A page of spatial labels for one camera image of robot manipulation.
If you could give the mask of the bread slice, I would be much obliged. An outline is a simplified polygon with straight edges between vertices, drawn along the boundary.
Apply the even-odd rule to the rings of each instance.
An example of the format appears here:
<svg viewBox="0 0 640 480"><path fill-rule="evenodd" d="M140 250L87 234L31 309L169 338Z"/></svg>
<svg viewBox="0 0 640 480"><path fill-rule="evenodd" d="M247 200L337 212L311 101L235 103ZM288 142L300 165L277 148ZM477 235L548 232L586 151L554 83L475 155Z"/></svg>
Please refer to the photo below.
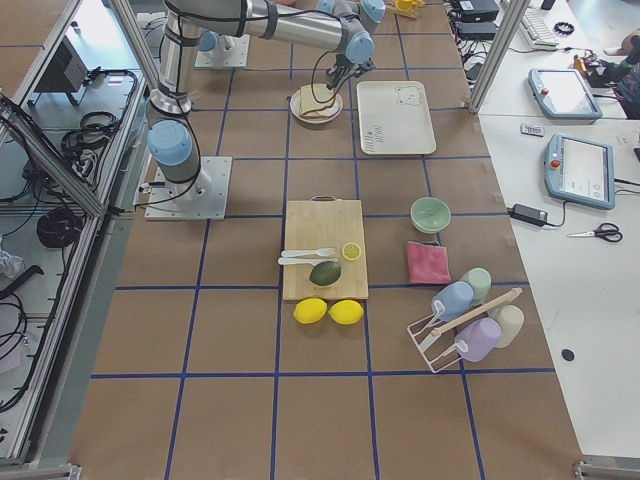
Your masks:
<svg viewBox="0 0 640 480"><path fill-rule="evenodd" d="M335 100L333 91L329 90L325 84L308 84L299 90L299 100L302 97L313 97L318 102L331 102Z"/></svg>
<svg viewBox="0 0 640 480"><path fill-rule="evenodd" d="M328 118L335 114L338 103L335 100L331 102L318 102L313 97L302 97L299 105L299 115L301 118Z"/></svg>

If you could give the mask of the cream round plate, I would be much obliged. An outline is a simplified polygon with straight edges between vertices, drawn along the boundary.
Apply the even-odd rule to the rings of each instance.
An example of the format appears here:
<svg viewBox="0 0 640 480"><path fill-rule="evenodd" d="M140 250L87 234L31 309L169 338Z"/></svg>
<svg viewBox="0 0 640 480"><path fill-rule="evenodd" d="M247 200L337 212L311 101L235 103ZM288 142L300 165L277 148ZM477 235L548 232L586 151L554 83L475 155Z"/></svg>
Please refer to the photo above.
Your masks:
<svg viewBox="0 0 640 480"><path fill-rule="evenodd" d="M308 124L324 124L336 118L343 109L343 100L325 84L307 84L290 98L294 117Z"/></svg>

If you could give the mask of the bread slice in plate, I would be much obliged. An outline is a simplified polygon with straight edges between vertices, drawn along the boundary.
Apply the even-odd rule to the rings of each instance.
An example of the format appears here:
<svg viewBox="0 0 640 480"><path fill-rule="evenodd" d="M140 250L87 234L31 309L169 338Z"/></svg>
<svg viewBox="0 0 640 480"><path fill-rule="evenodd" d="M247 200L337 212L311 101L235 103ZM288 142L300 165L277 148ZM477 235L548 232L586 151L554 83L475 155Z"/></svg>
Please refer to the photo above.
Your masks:
<svg viewBox="0 0 640 480"><path fill-rule="evenodd" d="M301 118L328 118L335 114L338 103L335 100L331 102L318 102L313 97L302 97L299 105L299 115Z"/></svg>

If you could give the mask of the cream bear tray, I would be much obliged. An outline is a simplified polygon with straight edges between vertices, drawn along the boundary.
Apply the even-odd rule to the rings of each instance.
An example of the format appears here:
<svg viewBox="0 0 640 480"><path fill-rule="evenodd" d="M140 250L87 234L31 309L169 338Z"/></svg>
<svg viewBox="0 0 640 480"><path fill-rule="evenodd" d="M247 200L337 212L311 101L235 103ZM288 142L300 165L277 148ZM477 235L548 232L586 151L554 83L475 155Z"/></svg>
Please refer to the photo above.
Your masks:
<svg viewBox="0 0 640 480"><path fill-rule="evenodd" d="M428 155L436 151L424 85L362 81L356 86L360 147L368 155Z"/></svg>

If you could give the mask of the wooden cutting board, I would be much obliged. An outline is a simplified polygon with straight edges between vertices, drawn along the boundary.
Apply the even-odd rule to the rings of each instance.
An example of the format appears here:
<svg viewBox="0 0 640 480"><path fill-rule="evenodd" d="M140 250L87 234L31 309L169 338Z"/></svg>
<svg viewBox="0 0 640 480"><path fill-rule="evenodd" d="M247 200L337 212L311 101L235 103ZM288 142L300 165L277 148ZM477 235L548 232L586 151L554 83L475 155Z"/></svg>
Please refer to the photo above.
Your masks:
<svg viewBox="0 0 640 480"><path fill-rule="evenodd" d="M327 300L358 299L369 296L366 251L354 261L343 258L344 244L353 242L365 246L362 205L358 200L291 200L286 207L284 223L286 250L333 248L341 264L341 276L336 283L321 287L309 280L310 265L289 265L283 268L283 299L297 301L308 297Z"/></svg>

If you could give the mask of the green bowl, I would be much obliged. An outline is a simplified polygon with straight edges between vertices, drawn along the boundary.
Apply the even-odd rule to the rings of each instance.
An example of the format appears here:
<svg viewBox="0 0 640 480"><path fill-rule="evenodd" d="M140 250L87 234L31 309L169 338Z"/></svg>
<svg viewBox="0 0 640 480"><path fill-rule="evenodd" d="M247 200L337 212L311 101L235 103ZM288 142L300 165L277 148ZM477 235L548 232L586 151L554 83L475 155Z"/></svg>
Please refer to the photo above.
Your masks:
<svg viewBox="0 0 640 480"><path fill-rule="evenodd" d="M434 197L416 199L410 208L412 225L420 232L436 234L444 230L451 221L448 206Z"/></svg>

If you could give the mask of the lemon half slice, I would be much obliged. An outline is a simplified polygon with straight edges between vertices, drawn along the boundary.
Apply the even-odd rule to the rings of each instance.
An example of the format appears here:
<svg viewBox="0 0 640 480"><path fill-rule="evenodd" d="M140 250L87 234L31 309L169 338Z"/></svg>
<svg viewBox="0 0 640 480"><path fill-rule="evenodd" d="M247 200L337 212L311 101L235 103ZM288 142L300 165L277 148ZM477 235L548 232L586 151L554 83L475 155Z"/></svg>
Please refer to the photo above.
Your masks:
<svg viewBox="0 0 640 480"><path fill-rule="evenodd" d="M356 242L347 242L341 247L341 255L347 261L356 261L362 255L362 247Z"/></svg>

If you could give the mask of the white plastic fork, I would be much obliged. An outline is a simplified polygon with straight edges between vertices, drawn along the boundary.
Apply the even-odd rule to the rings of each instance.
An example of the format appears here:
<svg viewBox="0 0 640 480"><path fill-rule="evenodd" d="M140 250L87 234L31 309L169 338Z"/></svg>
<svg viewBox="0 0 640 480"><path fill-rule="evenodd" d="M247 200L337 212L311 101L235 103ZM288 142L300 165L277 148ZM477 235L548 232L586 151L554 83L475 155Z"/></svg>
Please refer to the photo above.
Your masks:
<svg viewBox="0 0 640 480"><path fill-rule="evenodd" d="M318 249L288 249L283 250L280 256L283 258L301 258L305 256L331 257L336 253L336 249L332 247Z"/></svg>

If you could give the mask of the white plastic knife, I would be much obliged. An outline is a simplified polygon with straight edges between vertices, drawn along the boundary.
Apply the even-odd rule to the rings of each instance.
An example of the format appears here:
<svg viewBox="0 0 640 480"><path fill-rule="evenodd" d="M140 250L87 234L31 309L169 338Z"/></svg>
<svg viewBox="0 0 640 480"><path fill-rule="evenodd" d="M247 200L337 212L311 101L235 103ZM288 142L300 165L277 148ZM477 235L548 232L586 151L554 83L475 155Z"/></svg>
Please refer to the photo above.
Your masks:
<svg viewBox="0 0 640 480"><path fill-rule="evenodd" d="M289 265L311 265L318 266L322 263L331 263L330 259L324 258L297 258L297 257L280 257L277 263L281 266Z"/></svg>

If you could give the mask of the small white remote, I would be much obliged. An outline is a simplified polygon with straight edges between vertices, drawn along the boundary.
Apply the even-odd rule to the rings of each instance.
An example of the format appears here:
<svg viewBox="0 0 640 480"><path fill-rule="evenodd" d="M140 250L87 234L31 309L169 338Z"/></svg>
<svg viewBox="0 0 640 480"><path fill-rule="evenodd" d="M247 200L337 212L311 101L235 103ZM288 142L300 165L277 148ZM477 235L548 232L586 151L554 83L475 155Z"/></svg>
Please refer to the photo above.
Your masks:
<svg viewBox="0 0 640 480"><path fill-rule="evenodd" d="M520 125L520 133L523 135L540 137L540 138L545 136L545 131L542 126L525 124L525 123Z"/></svg>

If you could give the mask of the green avocado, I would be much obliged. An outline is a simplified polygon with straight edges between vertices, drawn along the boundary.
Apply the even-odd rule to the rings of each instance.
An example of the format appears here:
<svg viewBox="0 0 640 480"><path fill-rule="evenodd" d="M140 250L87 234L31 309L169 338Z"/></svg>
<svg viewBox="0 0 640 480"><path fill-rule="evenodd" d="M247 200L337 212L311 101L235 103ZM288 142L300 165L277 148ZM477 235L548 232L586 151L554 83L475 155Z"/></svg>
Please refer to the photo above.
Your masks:
<svg viewBox="0 0 640 480"><path fill-rule="evenodd" d="M319 287L328 287L336 283L341 274L342 268L339 262L324 261L312 268L309 274L309 281Z"/></svg>

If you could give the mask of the white keyboard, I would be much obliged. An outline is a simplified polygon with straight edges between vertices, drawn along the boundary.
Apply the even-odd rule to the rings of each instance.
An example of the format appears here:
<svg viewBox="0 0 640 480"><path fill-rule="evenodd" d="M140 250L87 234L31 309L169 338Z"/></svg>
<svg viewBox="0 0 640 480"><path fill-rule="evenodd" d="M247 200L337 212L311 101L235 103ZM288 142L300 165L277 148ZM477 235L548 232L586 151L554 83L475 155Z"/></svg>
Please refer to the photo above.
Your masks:
<svg viewBox="0 0 640 480"><path fill-rule="evenodd" d="M538 10L527 9L519 24L519 31L531 50L555 51L559 40L551 32Z"/></svg>

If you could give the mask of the pink cloth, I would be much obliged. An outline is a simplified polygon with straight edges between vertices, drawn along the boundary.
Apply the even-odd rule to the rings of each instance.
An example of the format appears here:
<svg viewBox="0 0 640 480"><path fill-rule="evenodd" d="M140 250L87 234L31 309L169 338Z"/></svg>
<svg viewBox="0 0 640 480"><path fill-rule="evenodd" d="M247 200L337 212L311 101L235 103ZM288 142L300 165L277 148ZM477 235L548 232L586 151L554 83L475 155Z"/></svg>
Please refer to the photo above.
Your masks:
<svg viewBox="0 0 640 480"><path fill-rule="evenodd" d="M451 282L448 253L443 246L407 243L409 280L413 284L443 285Z"/></svg>

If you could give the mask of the far teach pendant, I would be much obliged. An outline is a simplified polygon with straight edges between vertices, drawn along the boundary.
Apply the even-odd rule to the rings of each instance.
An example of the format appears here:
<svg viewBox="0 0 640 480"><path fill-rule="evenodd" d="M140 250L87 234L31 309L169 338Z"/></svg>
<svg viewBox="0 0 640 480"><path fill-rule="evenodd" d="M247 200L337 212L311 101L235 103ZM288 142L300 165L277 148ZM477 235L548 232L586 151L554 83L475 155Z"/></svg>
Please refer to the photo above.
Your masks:
<svg viewBox="0 0 640 480"><path fill-rule="evenodd" d="M603 116L587 83L575 69L531 69L528 84L549 119L593 123Z"/></svg>

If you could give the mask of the teach pendant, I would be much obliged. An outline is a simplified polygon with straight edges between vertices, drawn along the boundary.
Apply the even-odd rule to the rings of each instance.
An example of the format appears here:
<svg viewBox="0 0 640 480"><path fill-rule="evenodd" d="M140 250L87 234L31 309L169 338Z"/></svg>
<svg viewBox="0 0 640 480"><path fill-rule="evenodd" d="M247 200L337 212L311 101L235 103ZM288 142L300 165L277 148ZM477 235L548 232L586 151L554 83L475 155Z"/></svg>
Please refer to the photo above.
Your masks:
<svg viewBox="0 0 640 480"><path fill-rule="evenodd" d="M549 119L593 123L603 116L587 83L575 69L531 69L528 84Z"/></svg>
<svg viewBox="0 0 640 480"><path fill-rule="evenodd" d="M602 210L615 207L613 148L554 134L546 148L544 182L550 196Z"/></svg>

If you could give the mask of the black power adapter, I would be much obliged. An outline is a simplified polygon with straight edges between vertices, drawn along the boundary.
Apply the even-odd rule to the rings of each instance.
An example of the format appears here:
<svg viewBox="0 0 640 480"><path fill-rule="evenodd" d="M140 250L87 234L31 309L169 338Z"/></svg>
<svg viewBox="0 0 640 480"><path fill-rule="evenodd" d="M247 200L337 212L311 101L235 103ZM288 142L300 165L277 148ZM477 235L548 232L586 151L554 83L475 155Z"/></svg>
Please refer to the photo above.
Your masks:
<svg viewBox="0 0 640 480"><path fill-rule="evenodd" d="M537 227L547 225L548 213L544 210L514 203L511 207L507 208L507 213L512 219L522 221L530 225Z"/></svg>

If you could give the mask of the right yellow lemon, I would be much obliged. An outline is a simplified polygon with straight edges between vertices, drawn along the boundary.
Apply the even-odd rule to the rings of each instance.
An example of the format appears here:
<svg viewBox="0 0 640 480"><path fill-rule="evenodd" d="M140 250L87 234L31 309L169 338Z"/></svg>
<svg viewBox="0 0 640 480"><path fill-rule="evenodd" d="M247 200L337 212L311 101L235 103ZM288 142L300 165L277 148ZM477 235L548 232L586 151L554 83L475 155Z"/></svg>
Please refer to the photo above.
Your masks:
<svg viewBox="0 0 640 480"><path fill-rule="evenodd" d="M345 299L333 304L328 313L337 324L354 325L364 316L364 308L355 300Z"/></svg>

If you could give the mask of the yellow lemon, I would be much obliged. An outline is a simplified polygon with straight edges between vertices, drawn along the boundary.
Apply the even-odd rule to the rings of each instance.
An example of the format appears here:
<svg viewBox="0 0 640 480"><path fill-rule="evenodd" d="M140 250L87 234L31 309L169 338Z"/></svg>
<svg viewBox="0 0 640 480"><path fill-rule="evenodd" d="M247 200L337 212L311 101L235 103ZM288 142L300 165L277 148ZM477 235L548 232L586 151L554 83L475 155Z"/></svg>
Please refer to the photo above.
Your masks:
<svg viewBox="0 0 640 480"><path fill-rule="evenodd" d="M293 311L295 320L302 325L310 325L320 321L327 313L327 302L313 297L299 301Z"/></svg>
<svg viewBox="0 0 640 480"><path fill-rule="evenodd" d="M364 308L355 300L345 299L333 304L328 313L337 324L354 325L364 316Z"/></svg>

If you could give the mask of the left yellow lemon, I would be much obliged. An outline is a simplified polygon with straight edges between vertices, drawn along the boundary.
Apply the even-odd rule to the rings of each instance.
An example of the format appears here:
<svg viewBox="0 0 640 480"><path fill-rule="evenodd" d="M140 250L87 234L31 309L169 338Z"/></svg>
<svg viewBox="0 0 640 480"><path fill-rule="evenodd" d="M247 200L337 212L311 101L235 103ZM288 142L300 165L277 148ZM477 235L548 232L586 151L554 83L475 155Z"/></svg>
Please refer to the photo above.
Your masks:
<svg viewBox="0 0 640 480"><path fill-rule="evenodd" d="M327 313L327 302L313 297L299 301L293 311L295 320L302 325L310 325L320 321Z"/></svg>

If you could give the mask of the green cup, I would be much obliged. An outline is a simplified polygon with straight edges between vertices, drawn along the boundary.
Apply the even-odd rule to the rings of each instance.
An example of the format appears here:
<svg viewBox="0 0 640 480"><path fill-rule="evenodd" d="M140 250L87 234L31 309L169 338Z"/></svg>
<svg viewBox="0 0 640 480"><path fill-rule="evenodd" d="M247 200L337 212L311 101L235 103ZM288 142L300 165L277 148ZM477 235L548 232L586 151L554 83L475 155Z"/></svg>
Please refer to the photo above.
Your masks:
<svg viewBox="0 0 640 480"><path fill-rule="evenodd" d="M491 274L484 268L475 267L465 272L460 280L469 284L473 290L471 305L483 304L492 286Z"/></svg>

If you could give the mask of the blue cup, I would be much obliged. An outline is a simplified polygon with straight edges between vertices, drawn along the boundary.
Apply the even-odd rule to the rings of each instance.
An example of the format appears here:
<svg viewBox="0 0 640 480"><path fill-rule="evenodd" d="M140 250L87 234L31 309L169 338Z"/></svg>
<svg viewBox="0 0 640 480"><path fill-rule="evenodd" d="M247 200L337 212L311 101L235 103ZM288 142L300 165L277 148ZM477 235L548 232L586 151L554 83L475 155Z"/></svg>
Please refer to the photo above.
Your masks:
<svg viewBox="0 0 640 480"><path fill-rule="evenodd" d="M464 313L474 299L472 286L464 281L451 283L437 293L431 301L434 320L449 322Z"/></svg>

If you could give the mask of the near teach pendant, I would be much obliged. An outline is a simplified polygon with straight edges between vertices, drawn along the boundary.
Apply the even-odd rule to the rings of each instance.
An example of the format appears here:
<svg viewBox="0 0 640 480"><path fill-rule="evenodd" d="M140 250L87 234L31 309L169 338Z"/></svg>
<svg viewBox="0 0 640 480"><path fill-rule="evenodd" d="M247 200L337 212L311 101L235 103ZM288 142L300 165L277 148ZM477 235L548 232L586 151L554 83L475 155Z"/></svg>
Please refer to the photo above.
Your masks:
<svg viewBox="0 0 640 480"><path fill-rule="evenodd" d="M546 148L544 182L550 196L602 210L615 207L613 148L554 134Z"/></svg>

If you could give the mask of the cream cup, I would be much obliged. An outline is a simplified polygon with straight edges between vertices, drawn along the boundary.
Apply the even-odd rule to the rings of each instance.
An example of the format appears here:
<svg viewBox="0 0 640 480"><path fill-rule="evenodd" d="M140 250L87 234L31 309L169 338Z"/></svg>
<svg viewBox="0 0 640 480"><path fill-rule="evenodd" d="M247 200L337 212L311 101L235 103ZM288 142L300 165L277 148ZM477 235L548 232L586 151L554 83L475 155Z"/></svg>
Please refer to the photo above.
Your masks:
<svg viewBox="0 0 640 480"><path fill-rule="evenodd" d="M491 309L488 312L488 317L495 320L501 327L502 334L495 345L496 348L509 346L524 324L523 311L513 304L505 304Z"/></svg>

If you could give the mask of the purple cup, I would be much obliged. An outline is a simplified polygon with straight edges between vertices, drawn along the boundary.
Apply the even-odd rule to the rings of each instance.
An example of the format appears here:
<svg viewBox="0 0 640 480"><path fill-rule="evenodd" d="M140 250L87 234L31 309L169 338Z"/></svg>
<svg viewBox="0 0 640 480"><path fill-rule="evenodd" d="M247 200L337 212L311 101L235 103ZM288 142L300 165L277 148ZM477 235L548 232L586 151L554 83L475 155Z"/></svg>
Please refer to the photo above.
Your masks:
<svg viewBox="0 0 640 480"><path fill-rule="evenodd" d="M486 357L502 336L502 328L492 318L474 321L455 337L460 356L467 361L478 362Z"/></svg>

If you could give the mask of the black handled scissors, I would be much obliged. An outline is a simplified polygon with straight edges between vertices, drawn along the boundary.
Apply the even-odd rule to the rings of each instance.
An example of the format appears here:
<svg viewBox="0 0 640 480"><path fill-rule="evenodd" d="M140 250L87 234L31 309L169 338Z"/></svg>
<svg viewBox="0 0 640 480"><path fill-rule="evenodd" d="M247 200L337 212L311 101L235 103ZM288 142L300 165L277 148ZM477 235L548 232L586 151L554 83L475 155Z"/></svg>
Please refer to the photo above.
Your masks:
<svg viewBox="0 0 640 480"><path fill-rule="evenodd" d="M616 224L604 222L584 232L576 232L568 234L570 238L599 238L608 243L619 243L624 238L622 232Z"/></svg>

